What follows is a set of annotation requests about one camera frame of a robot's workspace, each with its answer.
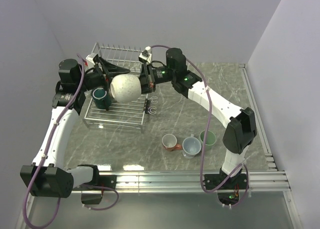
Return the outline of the beige speckled round mug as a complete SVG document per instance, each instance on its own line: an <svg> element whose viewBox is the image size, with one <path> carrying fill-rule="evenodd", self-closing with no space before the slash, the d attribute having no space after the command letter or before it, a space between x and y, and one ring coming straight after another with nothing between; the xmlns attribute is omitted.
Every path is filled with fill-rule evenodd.
<svg viewBox="0 0 320 229"><path fill-rule="evenodd" d="M136 75L120 74L110 84L112 97L120 103L128 103L138 99L141 94L141 83Z"/></svg>

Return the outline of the dark green mug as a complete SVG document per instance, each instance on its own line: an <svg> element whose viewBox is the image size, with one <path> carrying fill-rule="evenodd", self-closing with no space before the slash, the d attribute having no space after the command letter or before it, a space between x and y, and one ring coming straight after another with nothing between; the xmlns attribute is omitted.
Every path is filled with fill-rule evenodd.
<svg viewBox="0 0 320 229"><path fill-rule="evenodd" d="M111 104L112 100L111 97L109 96L108 92L104 88L95 88L91 96L93 98L93 102L95 106L100 109L100 110L105 110L108 111Z"/></svg>

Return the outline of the silver wire dish rack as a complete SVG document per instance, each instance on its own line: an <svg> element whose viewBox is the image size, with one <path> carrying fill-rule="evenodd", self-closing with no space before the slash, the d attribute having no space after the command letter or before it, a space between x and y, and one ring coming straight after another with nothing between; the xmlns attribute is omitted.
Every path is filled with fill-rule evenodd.
<svg viewBox="0 0 320 229"><path fill-rule="evenodd" d="M130 74L139 76L142 63L138 57L140 48L120 47L95 43L91 54L86 59L90 61L98 55L107 62L130 70ZM91 96L83 122L88 128L95 129L126 129L129 131L143 131L148 114L155 114L157 98L149 97L149 94L137 96L136 93L124 95L117 93L117 98L111 99L109 110L99 109Z"/></svg>

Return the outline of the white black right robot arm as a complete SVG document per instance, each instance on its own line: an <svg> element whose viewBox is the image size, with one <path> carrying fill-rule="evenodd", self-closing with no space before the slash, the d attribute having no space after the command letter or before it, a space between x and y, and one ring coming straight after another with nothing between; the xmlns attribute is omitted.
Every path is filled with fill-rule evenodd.
<svg viewBox="0 0 320 229"><path fill-rule="evenodd" d="M187 65L191 62L181 49L168 47L165 58L165 63L155 67L150 46L140 53L142 93L154 92L158 84L171 82L176 92L205 108L210 117L218 119L225 128L222 142L226 148L220 183L226 189L233 188L238 182L237 175L242 169L245 153L257 136L254 111L249 107L243 109L215 92L208 86L202 72L195 74L188 70Z"/></svg>

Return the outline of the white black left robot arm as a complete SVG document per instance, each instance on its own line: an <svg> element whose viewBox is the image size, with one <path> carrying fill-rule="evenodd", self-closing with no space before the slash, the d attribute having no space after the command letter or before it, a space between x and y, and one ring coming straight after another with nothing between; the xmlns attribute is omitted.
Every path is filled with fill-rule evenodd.
<svg viewBox="0 0 320 229"><path fill-rule="evenodd" d="M72 190L84 184L89 190L101 184L96 165L81 164L64 170L64 156L73 126L86 100L85 92L96 88L110 89L112 79L130 70L114 65L96 55L93 67L65 59L58 65L60 80L55 87L48 130L31 165L24 165L20 177L27 192L34 197L67 198Z"/></svg>

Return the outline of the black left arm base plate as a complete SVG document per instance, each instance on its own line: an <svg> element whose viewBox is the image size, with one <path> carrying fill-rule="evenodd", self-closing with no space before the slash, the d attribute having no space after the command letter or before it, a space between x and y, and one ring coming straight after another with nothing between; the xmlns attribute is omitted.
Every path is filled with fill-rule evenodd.
<svg viewBox="0 0 320 229"><path fill-rule="evenodd" d="M114 174L111 175L100 175L97 181L97 186L107 187L111 189L116 188L117 176Z"/></svg>

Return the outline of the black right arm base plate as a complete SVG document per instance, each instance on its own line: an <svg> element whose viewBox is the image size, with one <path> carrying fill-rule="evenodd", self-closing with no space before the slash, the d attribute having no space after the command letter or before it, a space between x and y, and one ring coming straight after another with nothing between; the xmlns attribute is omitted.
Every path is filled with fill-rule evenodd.
<svg viewBox="0 0 320 229"><path fill-rule="evenodd" d="M225 178L227 174L221 171L219 174L207 173L204 175L204 187L207 190L213 190L217 187ZM246 173L237 173L235 176L230 177L227 181L219 188L219 190L245 190L247 188L249 179Z"/></svg>

